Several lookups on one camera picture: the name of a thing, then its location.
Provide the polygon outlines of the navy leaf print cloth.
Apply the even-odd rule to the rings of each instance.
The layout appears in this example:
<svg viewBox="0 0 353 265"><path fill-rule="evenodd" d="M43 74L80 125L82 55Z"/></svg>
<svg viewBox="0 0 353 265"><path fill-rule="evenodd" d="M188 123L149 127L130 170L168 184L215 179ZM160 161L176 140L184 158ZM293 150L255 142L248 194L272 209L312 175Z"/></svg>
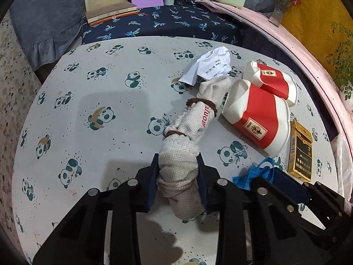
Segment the navy leaf print cloth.
<svg viewBox="0 0 353 265"><path fill-rule="evenodd" d="M189 37L241 46L246 26L196 4L155 6L139 13L83 26L82 43L136 36Z"/></svg>

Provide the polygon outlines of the white receipt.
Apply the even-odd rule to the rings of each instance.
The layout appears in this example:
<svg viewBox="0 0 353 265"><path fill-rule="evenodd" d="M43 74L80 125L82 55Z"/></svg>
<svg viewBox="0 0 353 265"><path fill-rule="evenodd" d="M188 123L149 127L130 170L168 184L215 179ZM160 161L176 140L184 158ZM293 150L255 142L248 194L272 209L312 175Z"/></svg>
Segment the white receipt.
<svg viewBox="0 0 353 265"><path fill-rule="evenodd" d="M229 74L230 52L225 46L208 51L195 61L180 78L180 82L194 86L198 78L209 81Z"/></svg>

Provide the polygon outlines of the grey towel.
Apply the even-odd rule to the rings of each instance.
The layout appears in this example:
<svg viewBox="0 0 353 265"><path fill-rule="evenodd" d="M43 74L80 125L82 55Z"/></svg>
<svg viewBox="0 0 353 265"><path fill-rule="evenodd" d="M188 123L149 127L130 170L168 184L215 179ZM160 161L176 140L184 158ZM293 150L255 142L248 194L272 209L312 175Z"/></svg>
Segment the grey towel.
<svg viewBox="0 0 353 265"><path fill-rule="evenodd" d="M192 220L205 211L197 185L198 143L231 85L226 76L200 83L196 97L187 100L182 113L165 130L157 187L181 220Z"/></svg>

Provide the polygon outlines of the gold black cigarette box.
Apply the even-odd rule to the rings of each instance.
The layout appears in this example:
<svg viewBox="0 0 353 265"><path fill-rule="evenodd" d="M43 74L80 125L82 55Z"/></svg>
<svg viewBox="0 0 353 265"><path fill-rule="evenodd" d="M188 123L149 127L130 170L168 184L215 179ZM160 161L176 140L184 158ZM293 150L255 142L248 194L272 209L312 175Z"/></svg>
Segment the gold black cigarette box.
<svg viewBox="0 0 353 265"><path fill-rule="evenodd" d="M303 182L312 179L312 135L298 121L291 122L290 157L287 172Z"/></svg>

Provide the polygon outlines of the yellow blanket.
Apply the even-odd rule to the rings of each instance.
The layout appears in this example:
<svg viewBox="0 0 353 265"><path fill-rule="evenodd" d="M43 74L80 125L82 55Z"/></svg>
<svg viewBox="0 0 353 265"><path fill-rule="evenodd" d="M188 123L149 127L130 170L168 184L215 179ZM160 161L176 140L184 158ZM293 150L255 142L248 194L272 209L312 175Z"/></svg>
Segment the yellow blanket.
<svg viewBox="0 0 353 265"><path fill-rule="evenodd" d="M352 18L341 0L301 0L298 6L290 6L281 22L332 77L335 76L334 66L327 63L326 57L346 38L332 30L333 22L352 30Z"/></svg>

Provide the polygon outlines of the potted green plant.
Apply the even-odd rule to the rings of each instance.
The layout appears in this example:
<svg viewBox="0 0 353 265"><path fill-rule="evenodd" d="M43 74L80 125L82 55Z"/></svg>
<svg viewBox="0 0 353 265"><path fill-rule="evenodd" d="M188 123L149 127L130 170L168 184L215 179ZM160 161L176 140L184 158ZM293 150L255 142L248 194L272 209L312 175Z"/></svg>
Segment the potted green plant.
<svg viewBox="0 0 353 265"><path fill-rule="evenodd" d="M338 22L333 22L331 28L333 34L339 32L345 37L335 51L326 56L326 61L334 67L333 80L348 100L352 98L352 30Z"/></svg>

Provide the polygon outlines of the red white paper cup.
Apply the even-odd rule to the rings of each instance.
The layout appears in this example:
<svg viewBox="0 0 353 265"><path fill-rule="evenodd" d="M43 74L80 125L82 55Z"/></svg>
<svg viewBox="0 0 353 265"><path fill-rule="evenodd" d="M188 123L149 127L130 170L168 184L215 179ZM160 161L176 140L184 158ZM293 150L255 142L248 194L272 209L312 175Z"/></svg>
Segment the red white paper cup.
<svg viewBox="0 0 353 265"><path fill-rule="evenodd" d="M278 155L289 140L287 102L248 80L239 79L232 84L222 114L269 157Z"/></svg>
<svg viewBox="0 0 353 265"><path fill-rule="evenodd" d="M276 68L249 61L246 64L243 79L257 87L286 100L289 107L295 106L299 98L299 90L294 79Z"/></svg>

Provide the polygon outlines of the blue grey blanket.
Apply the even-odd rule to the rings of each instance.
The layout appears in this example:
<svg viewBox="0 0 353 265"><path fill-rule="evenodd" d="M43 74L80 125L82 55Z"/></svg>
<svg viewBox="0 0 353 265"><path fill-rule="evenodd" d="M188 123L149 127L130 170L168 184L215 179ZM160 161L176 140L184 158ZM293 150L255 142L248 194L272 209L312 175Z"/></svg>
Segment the blue grey blanket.
<svg viewBox="0 0 353 265"><path fill-rule="evenodd" d="M250 10L269 13L277 0L246 0ZM9 13L17 39L34 71L57 61L83 25L84 0L14 0Z"/></svg>

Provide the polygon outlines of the panda print tablecloth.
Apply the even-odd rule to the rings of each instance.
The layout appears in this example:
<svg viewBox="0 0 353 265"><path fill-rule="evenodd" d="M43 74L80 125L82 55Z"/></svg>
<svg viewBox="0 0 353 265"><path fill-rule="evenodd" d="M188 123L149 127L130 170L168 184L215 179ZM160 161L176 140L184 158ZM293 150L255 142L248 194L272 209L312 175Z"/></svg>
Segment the panda print tablecloth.
<svg viewBox="0 0 353 265"><path fill-rule="evenodd" d="M232 81L248 61L286 71L299 99L290 108L313 135L312 183L338 191L336 164L322 117L290 62L221 42L192 38L136 37L96 41L62 56L35 98L17 146L13 207L27 261L90 188L116 189L149 166L163 132L181 113L198 84L180 77L207 51L229 49ZM221 115L199 143L203 160L228 180L265 156ZM181 221L159 193L149 214L138 215L142 264L215 264L217 214Z"/></svg>

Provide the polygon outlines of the pink bed sheet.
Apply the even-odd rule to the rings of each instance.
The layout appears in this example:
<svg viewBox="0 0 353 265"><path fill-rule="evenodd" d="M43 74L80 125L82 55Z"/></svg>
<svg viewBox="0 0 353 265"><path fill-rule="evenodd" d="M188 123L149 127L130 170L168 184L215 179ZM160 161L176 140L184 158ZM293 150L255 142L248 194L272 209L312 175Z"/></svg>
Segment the pink bed sheet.
<svg viewBox="0 0 353 265"><path fill-rule="evenodd" d="M339 137L336 144L338 156L339 193L352 198L352 113L342 103L338 88L324 67L283 26L275 26L262 13L248 8L237 8L211 0L195 0L213 12L227 14L254 28L279 47L303 71L325 104Z"/></svg>

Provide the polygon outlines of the blue plastic wrapper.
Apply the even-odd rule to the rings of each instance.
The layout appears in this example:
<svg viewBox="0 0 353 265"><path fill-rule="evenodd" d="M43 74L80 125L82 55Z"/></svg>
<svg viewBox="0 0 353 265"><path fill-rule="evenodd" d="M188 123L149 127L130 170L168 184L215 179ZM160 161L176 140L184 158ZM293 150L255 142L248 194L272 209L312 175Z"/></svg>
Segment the blue plastic wrapper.
<svg viewBox="0 0 353 265"><path fill-rule="evenodd" d="M233 183L242 190L250 190L251 182L254 178L262 177L270 183L273 183L275 173L275 163L273 158L267 157L257 166L251 165L247 173L242 176L234 176Z"/></svg>

